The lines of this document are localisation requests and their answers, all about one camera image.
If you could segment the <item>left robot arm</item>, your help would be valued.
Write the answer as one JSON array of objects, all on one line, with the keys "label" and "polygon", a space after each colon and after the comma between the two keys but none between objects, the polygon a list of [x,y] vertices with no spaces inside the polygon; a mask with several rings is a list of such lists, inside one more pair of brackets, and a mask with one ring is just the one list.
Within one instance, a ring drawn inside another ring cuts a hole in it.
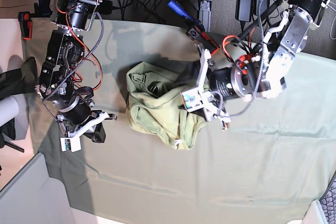
[{"label": "left robot arm", "polygon": [[224,107],[227,100],[275,98],[286,86],[285,75],[295,56],[307,43],[308,32],[321,23],[330,0],[281,0],[281,20],[269,29],[260,29],[260,41],[243,45],[246,53],[231,60],[231,66],[210,71],[211,52],[200,48],[201,68],[189,112],[202,112],[206,121],[218,119],[228,127],[234,115]]}]

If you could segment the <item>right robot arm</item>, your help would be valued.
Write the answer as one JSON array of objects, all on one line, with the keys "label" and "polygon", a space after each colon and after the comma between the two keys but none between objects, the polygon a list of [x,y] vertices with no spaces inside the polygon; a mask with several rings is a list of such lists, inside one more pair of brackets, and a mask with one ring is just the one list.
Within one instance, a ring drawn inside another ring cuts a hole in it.
[{"label": "right robot arm", "polygon": [[[102,122],[115,119],[114,114],[93,108],[94,92],[103,81],[101,64],[93,52],[103,33],[92,48],[86,46],[81,35],[91,29],[95,18],[103,20],[103,8],[103,0],[56,0],[52,22],[58,28],[51,33],[36,92],[42,105],[51,102],[57,109],[52,117],[61,128],[61,142],[67,150],[73,150],[74,142],[82,136],[94,143],[104,143],[106,133]],[[98,67],[99,81],[94,87],[81,85],[83,79],[78,69],[86,61]]]}]

